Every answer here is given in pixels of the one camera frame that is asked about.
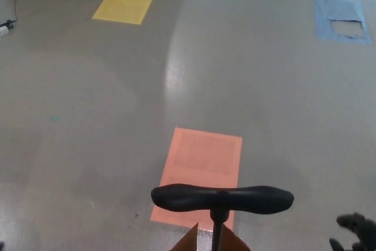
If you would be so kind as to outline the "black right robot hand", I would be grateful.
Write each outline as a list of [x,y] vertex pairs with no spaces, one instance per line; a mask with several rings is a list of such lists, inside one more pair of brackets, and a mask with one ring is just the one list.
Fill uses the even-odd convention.
[[355,234],[359,241],[352,244],[353,251],[375,250],[375,222],[360,213],[342,214],[337,217],[341,228]]

